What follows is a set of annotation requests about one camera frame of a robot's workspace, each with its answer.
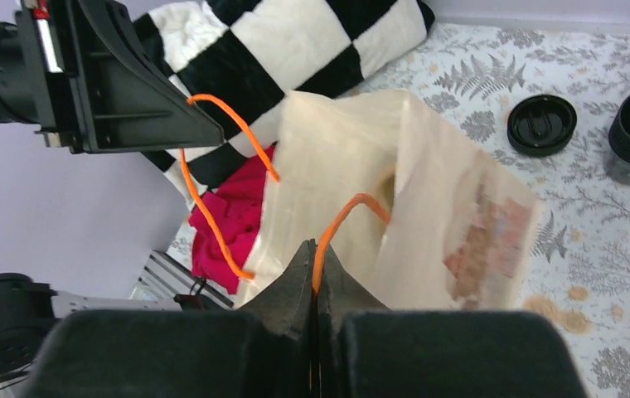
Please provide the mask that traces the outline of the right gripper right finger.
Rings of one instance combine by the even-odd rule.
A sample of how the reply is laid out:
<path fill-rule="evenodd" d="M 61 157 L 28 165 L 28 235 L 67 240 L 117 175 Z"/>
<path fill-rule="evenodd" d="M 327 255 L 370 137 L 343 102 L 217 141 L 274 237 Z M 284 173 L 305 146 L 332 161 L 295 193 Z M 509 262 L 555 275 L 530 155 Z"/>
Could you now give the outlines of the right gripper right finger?
<path fill-rule="evenodd" d="M 323 397 L 584 397 L 565 340 L 523 311 L 392 310 L 323 262 L 317 295 Z"/>

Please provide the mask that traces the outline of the peach paper bag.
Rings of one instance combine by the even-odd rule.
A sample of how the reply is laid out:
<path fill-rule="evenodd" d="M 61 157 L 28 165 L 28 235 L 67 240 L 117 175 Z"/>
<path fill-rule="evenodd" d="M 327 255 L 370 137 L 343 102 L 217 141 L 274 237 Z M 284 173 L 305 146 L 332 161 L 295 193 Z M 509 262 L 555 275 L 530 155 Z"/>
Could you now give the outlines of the peach paper bag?
<path fill-rule="evenodd" d="M 536 194 L 465 133 L 405 90 L 343 99 L 291 92 L 267 170 L 259 232 L 238 268 L 205 217 L 243 306 L 286 269 L 301 242 L 393 309 L 516 305 L 541 219 Z"/>

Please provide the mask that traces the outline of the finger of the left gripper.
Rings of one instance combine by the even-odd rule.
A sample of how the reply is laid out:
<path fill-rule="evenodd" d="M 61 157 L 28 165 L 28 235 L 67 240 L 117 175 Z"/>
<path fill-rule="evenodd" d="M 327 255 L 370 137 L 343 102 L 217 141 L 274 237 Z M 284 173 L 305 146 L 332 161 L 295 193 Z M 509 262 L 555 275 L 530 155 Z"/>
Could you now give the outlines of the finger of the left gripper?
<path fill-rule="evenodd" d="M 73 153 L 146 152 L 222 143 L 222 127 L 149 60 L 124 5 L 65 1 Z"/>

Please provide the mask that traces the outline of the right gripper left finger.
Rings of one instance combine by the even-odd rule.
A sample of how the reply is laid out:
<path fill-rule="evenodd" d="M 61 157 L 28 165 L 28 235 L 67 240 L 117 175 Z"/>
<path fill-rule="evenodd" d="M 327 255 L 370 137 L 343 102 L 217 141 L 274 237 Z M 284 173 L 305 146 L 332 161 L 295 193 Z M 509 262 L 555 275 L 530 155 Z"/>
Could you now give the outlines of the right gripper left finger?
<path fill-rule="evenodd" d="M 304 241 L 236 310 L 90 310 L 42 344 L 25 397 L 310 397 L 311 277 Z"/>

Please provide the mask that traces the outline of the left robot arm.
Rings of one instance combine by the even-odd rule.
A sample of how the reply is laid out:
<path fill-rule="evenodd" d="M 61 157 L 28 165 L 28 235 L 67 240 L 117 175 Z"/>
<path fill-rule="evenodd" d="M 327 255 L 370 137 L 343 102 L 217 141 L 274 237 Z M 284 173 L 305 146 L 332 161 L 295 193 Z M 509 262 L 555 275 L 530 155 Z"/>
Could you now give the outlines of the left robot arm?
<path fill-rule="evenodd" d="M 50 148 L 127 153 L 215 146 L 222 127 L 145 53 L 115 1 L 24 1 L 0 22 L 0 124 Z"/>

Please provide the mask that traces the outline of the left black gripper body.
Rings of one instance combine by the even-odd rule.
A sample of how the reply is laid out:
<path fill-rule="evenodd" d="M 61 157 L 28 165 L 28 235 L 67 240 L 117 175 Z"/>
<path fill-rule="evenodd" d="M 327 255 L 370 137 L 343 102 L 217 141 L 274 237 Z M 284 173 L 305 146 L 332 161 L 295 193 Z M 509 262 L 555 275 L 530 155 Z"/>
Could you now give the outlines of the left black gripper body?
<path fill-rule="evenodd" d="M 21 1 L 15 13 L 27 82 L 36 116 L 35 134 L 49 148 L 90 153 L 80 90 L 82 64 L 77 1 Z"/>

